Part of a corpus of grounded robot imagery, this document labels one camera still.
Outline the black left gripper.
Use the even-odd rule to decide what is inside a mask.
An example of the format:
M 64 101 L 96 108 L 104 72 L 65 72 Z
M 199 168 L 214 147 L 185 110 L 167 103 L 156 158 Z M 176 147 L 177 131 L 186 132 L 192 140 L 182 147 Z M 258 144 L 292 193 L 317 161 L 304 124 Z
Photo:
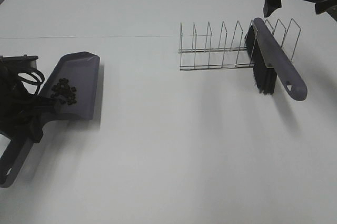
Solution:
M 44 74 L 32 67 L 9 67 L 1 62 L 1 134 L 11 140 L 43 137 L 43 116 L 56 114 L 55 99 L 40 94 Z

